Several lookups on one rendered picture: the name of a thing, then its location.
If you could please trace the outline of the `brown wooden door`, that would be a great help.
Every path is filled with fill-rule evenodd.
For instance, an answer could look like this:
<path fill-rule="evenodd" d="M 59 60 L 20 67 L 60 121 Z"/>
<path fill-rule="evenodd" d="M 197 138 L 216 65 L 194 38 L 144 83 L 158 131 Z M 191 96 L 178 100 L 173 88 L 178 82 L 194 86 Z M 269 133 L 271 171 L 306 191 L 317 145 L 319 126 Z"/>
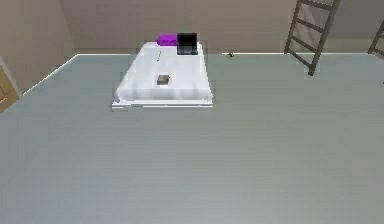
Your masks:
<path fill-rule="evenodd" d="M 15 88 L 0 65 L 0 113 L 19 100 Z"/>

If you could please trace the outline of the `purple pillow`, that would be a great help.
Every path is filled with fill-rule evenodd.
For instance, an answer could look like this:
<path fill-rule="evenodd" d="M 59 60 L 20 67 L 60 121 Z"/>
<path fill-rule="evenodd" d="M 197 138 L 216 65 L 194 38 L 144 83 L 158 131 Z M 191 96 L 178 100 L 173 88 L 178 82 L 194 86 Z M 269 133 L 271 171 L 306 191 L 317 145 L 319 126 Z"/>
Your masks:
<path fill-rule="evenodd" d="M 176 46 L 178 36 L 176 34 L 162 34 L 157 39 L 157 44 L 160 46 Z"/>

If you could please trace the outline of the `black laptop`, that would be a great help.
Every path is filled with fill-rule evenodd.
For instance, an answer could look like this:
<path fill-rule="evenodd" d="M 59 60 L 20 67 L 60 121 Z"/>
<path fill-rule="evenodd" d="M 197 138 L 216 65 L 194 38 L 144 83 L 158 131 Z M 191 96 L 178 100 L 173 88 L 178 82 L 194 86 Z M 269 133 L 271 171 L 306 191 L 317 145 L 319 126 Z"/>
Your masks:
<path fill-rule="evenodd" d="M 177 34 L 177 54 L 178 55 L 197 55 L 197 34 L 178 33 Z"/>

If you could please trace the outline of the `white bed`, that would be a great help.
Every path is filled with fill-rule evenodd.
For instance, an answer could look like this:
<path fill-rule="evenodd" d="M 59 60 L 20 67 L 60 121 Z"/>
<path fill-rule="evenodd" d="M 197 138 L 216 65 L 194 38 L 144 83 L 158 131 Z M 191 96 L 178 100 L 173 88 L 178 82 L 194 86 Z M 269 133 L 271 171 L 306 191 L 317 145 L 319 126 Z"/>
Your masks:
<path fill-rule="evenodd" d="M 201 43 L 197 52 L 178 55 L 176 46 L 145 43 L 116 88 L 111 107 L 212 107 L 214 95 Z M 169 83 L 158 85 L 159 75 L 169 75 Z"/>

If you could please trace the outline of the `brown ladder shelf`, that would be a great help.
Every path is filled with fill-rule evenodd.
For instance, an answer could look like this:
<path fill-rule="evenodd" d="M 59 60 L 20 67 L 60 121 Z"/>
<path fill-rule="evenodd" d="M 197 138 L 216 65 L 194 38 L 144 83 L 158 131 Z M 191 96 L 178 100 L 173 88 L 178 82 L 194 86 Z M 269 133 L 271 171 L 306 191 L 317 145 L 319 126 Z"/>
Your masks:
<path fill-rule="evenodd" d="M 384 39 L 384 20 L 381 22 L 381 25 L 377 30 L 370 47 L 368 48 L 368 51 L 367 51 L 368 54 L 376 53 L 384 57 L 384 51 L 377 48 L 377 43 L 381 39 Z"/>
<path fill-rule="evenodd" d="M 297 0 L 284 53 L 290 54 L 305 65 L 308 75 L 313 76 L 324 49 L 331 26 L 341 0 Z M 313 58 L 307 61 L 291 47 L 301 46 Z"/>

